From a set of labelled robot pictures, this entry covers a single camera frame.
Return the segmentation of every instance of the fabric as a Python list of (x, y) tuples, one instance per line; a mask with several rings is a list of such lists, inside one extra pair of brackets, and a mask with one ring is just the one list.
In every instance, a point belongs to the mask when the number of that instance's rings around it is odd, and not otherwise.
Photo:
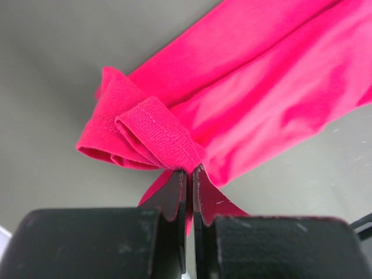
[(103, 69), (77, 149), (140, 170), (203, 163), (222, 187), (370, 103), (371, 46), (370, 0), (225, 0), (129, 76)]

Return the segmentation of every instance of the pink cloth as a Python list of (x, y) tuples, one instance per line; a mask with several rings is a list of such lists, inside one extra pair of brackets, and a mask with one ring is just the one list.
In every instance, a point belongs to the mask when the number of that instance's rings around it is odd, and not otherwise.
[(225, 0), (128, 77), (103, 69), (77, 149), (141, 170), (203, 163), (221, 187), (370, 103), (371, 84), (371, 0)]

